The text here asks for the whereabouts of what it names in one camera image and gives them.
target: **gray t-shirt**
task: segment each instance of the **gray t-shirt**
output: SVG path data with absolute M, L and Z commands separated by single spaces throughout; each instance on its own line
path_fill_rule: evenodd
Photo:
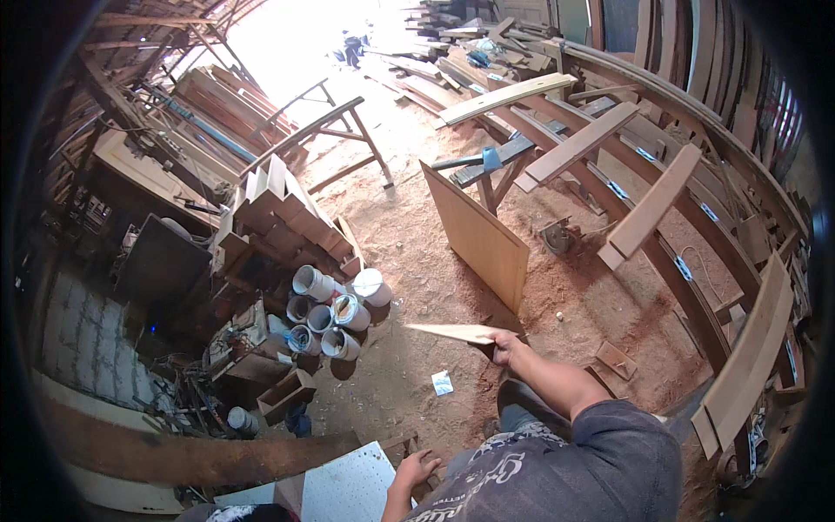
M 585 409 L 572 443 L 513 433 L 489 444 L 404 520 L 673 520 L 681 451 L 658 420 L 626 401 Z

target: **man's arm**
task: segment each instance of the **man's arm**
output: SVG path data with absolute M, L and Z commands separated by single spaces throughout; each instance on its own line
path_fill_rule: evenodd
M 585 370 L 573 364 L 546 361 L 508 333 L 490 337 L 496 342 L 493 362 L 510 367 L 551 409 L 571 422 L 589 406 L 611 399 Z
M 441 465 L 441 459 L 426 464 L 421 462 L 431 451 L 422 449 L 411 454 L 397 467 L 394 482 L 388 487 L 386 508 L 382 511 L 380 522 L 398 522 L 412 511 L 412 488 L 428 479 L 432 471 Z

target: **concrete block wall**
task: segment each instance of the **concrete block wall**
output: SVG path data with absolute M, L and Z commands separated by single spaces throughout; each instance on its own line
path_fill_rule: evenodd
M 34 354 L 40 372 L 64 386 L 125 408 L 142 411 L 134 397 L 171 412 L 171 399 L 152 384 L 168 383 L 137 358 L 123 337 L 125 309 L 61 271 L 50 296 L 43 345 Z

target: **sawdust-covered floor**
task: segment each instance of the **sawdust-covered floor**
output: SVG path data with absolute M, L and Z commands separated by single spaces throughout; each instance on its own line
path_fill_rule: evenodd
M 334 378 L 328 362 L 316 373 L 318 392 L 308 408 L 313 433 L 353 429 L 366 443 L 414 429 L 423 447 L 449 459 L 481 443 L 485 419 L 497 416 L 498 369 L 466 344 L 408 330 L 403 324 L 518 324 L 450 250 L 418 161 L 431 164 L 477 154 L 495 143 L 471 122 L 433 130 L 434 116 L 415 104 L 396 105 L 392 91 L 363 79 L 361 72 L 332 73 L 328 88 L 337 102 L 356 94 L 365 98 L 357 112 L 388 162 L 396 196 L 391 200 L 383 193 L 380 170 L 372 163 L 314 198 L 329 215 L 344 215 L 354 225 L 369 265 L 392 286 L 394 301 L 389 318 L 370 329 L 350 378 Z M 307 148 L 311 153 L 306 163 L 296 169 L 305 186 L 367 155 L 362 142 L 326 135 Z M 639 200 L 649 188 L 605 152 L 601 151 L 598 166 L 632 200 Z M 503 172 L 494 173 L 494 179 Z M 475 195 L 474 187 L 468 193 Z M 514 187 L 498 208 L 499 219 L 531 249 L 518 321 L 529 334 L 529 344 L 555 361 L 590 362 L 604 340 L 613 343 L 639 369 L 628 383 L 614 374 L 607 381 L 621 397 L 660 413 L 703 382 L 711 370 L 673 312 L 676 299 L 643 253 L 612 272 L 594 251 L 556 257 L 544 248 L 535 231 L 567 215 L 583 232 L 608 222 L 605 215 L 589 211 L 561 180 L 529 195 Z M 738 290 L 713 250 L 676 210 L 668 213 L 660 230 L 676 252 L 694 247 L 681 255 L 712 306 Z M 557 312 L 563 313 L 563 322 L 557 320 Z M 449 371 L 455 391 L 437 397 L 430 376 L 442 370 Z M 683 451 L 689 485 L 680 519 L 700 519 L 715 494 L 704 479 L 710 466 L 695 436 Z

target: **person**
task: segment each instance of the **person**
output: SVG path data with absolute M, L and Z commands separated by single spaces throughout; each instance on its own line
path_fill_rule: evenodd
M 382 522 L 675 519 L 681 452 L 655 417 L 612 399 L 583 369 L 547 361 L 517 337 L 492 339 L 493 362 L 519 377 L 499 389 L 503 433 L 456 455 L 440 486 L 415 509 L 412 487 L 441 459 L 430 459 L 428 449 L 404 459 Z

